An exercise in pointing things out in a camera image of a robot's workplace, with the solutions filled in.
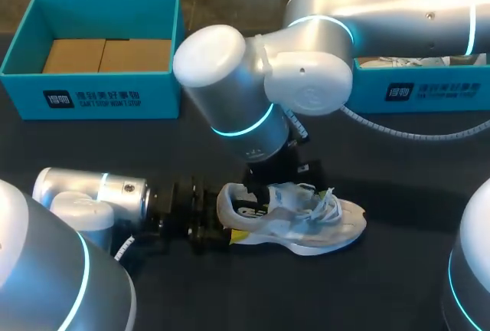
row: white cable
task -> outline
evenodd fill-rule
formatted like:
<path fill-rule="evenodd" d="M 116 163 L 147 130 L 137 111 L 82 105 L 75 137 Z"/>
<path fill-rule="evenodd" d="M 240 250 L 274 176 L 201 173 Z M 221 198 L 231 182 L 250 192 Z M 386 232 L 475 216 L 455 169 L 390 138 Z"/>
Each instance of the white cable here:
<path fill-rule="evenodd" d="M 293 126 L 296 128 L 296 131 L 299 133 L 301 138 L 303 139 L 308 138 L 308 132 L 306 132 L 306 128 L 301 124 L 301 122 L 298 120 L 296 115 L 294 115 L 294 113 L 287 107 L 283 107 L 283 106 L 281 107 L 285 115 L 288 117 L 288 119 L 291 121 Z"/>
<path fill-rule="evenodd" d="M 119 262 L 121 257 L 124 255 L 124 252 L 126 252 L 131 244 L 133 244 L 135 241 L 135 238 L 131 235 L 124 244 L 121 246 L 121 248 L 117 251 L 116 255 L 114 256 L 114 259 Z"/>
<path fill-rule="evenodd" d="M 340 109 L 343 113 L 347 114 L 356 122 L 368 126 L 372 129 L 375 129 L 379 132 L 386 133 L 395 137 L 400 137 L 404 139 L 413 139 L 416 141 L 451 141 L 454 139 L 463 139 L 466 137 L 474 136 L 477 133 L 480 133 L 488 128 L 490 128 L 490 120 L 474 126 L 473 128 L 469 128 L 466 130 L 462 130 L 461 132 L 450 133 L 450 134 L 417 134 L 417 133 L 406 133 L 401 132 L 399 130 L 387 128 L 386 126 L 380 126 L 379 124 L 370 122 L 369 120 L 363 118 L 362 116 L 354 113 L 352 110 L 347 107 L 341 107 Z"/>

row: dark tabletop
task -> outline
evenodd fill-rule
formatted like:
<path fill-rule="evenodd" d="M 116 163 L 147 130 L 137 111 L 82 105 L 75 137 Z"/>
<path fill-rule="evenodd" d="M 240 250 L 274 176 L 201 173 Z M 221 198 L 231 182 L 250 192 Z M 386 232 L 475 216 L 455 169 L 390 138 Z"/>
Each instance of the dark tabletop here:
<path fill-rule="evenodd" d="M 11 35 L 0 35 L 0 59 Z M 488 113 L 371 116 L 416 133 L 447 133 Z M 136 278 L 136 330 L 435 330 L 439 291 L 469 196 L 490 177 L 490 133 L 416 143 L 336 113 L 301 118 L 336 194 L 362 205 L 355 245 L 319 257 L 283 247 L 236 247 L 196 257 L 186 243 L 149 257 Z M 184 98 L 178 120 L 23 122 L 0 89 L 0 179 L 30 192 L 47 166 L 141 176 L 170 184 L 197 175 L 237 181 L 242 163 Z"/>

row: glowing blue light ring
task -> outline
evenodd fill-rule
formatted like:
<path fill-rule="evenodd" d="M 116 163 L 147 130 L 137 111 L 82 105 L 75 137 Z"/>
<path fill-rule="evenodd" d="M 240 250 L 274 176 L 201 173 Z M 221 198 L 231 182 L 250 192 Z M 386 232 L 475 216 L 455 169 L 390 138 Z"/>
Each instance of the glowing blue light ring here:
<path fill-rule="evenodd" d="M 85 291 L 87 290 L 87 284 L 89 282 L 89 272 L 90 272 L 89 249 L 87 248 L 87 243 L 85 243 L 83 237 L 79 233 L 77 234 L 83 246 L 84 266 L 83 266 L 82 284 L 80 285 L 80 290 L 78 290 L 78 295 L 77 298 L 75 299 L 75 303 L 73 303 L 73 306 L 71 307 L 71 310 L 68 313 L 67 318 L 65 318 L 58 331 L 65 331 L 70 325 L 71 321 L 73 321 L 75 315 L 78 312 L 78 309 L 80 308 L 80 305 L 83 300 L 83 296 L 85 295 Z"/>
<path fill-rule="evenodd" d="M 260 126 L 260 124 L 262 124 L 263 122 L 265 122 L 265 120 L 267 119 L 267 117 L 272 113 L 273 108 L 274 108 L 274 104 L 271 103 L 269 109 L 266 112 L 266 114 L 262 118 L 260 118 L 260 120 L 257 123 L 253 124 L 252 126 L 249 126 L 248 128 L 246 128 L 244 130 L 241 130 L 239 132 L 225 133 L 225 132 L 220 132 L 219 130 L 216 130 L 213 127 L 211 127 L 211 129 L 213 131 L 215 131 L 217 134 L 219 134 L 220 136 L 224 136 L 224 137 L 242 136 L 243 134 L 246 134 L 248 132 L 252 132 L 254 129 L 258 128 Z"/>
<path fill-rule="evenodd" d="M 475 33 L 476 33 L 476 5 L 474 0 L 472 0 L 469 5 L 469 39 L 468 48 L 466 49 L 465 55 L 471 55 L 473 52 L 473 46 L 475 45 Z"/>
<path fill-rule="evenodd" d="M 300 19 L 296 19 L 295 21 L 293 21 L 292 23 L 290 23 L 288 27 L 297 25 L 298 23 L 301 23 L 301 22 L 304 22 L 304 21 L 309 21 L 311 19 L 321 19 L 323 21 L 330 21 L 332 23 L 335 23 L 336 25 L 339 25 L 340 27 L 342 27 L 343 29 L 345 29 L 347 31 L 347 33 L 351 37 L 352 44 L 354 43 L 354 36 L 352 35 L 351 30 L 349 30 L 349 28 L 346 25 L 344 25 L 342 22 L 340 22 L 338 19 L 329 17 L 327 15 L 307 15 L 306 17 L 303 17 L 303 18 L 300 18 Z"/>
<path fill-rule="evenodd" d="M 471 319 L 471 317 L 468 315 L 468 313 L 465 311 L 465 309 L 462 307 L 461 303 L 459 302 L 458 297 L 456 296 L 456 292 L 454 291 L 454 287 L 452 287 L 452 279 L 451 279 L 451 259 L 452 259 L 452 252 L 449 255 L 449 266 L 447 268 L 447 273 L 448 273 L 448 278 L 449 278 L 449 287 L 451 287 L 452 291 L 452 296 L 454 297 L 454 300 L 456 301 L 456 304 L 458 304 L 458 307 L 460 308 L 462 314 L 465 315 L 466 319 L 475 327 L 478 331 L 483 331 L 478 327 L 478 325 Z"/>

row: teal box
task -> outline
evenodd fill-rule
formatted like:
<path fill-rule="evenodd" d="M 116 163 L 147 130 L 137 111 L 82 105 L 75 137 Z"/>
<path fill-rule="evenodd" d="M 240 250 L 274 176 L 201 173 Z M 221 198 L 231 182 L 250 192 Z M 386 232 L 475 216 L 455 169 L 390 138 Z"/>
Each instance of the teal box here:
<path fill-rule="evenodd" d="M 174 119 L 184 36 L 180 0 L 31 0 L 0 81 L 24 120 Z M 169 71 L 42 74 L 57 38 L 171 39 Z"/>
<path fill-rule="evenodd" d="M 346 106 L 356 113 L 423 113 L 490 110 L 490 66 L 353 66 Z"/>

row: sneaker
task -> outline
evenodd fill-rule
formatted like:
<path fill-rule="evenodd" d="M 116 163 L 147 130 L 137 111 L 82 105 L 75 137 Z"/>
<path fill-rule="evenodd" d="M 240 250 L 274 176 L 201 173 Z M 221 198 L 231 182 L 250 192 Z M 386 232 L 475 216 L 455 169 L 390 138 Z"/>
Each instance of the sneaker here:
<path fill-rule="evenodd" d="M 349 245 L 366 228 L 364 210 L 332 191 L 317 194 L 312 185 L 284 183 L 267 187 L 259 202 L 244 185 L 229 183 L 217 197 L 217 216 L 224 227 L 241 231 L 234 243 L 277 243 L 302 256 L 324 254 Z"/>
<path fill-rule="evenodd" d="M 486 65 L 487 54 L 459 55 L 452 57 L 380 57 L 366 61 L 362 68 L 386 67 L 447 67 L 449 65 Z"/>
<path fill-rule="evenodd" d="M 361 64 L 362 68 L 387 67 L 445 67 L 450 65 L 449 57 L 380 57 L 375 61 Z"/>

